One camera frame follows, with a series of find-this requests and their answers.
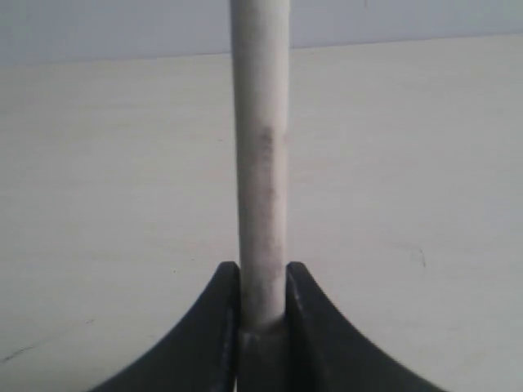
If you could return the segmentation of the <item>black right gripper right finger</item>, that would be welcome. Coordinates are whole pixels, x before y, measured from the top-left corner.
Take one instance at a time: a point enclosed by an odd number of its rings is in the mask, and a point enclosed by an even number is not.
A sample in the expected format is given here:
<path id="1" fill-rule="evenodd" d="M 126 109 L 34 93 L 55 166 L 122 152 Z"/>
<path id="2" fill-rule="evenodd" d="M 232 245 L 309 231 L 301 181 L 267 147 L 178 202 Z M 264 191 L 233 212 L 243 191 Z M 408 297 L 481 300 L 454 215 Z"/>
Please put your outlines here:
<path id="1" fill-rule="evenodd" d="M 291 391 L 440 391 L 377 347 L 337 309 L 305 264 L 286 268 Z"/>

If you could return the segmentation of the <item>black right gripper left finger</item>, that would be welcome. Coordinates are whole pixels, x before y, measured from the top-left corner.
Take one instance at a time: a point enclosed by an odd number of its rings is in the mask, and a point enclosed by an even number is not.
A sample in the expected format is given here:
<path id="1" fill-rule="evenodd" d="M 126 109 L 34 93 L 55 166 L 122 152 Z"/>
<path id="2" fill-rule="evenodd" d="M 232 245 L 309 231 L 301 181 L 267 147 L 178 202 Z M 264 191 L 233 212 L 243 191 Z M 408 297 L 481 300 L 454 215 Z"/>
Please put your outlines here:
<path id="1" fill-rule="evenodd" d="M 239 328 L 239 267 L 218 265 L 177 325 L 97 391 L 232 391 Z"/>

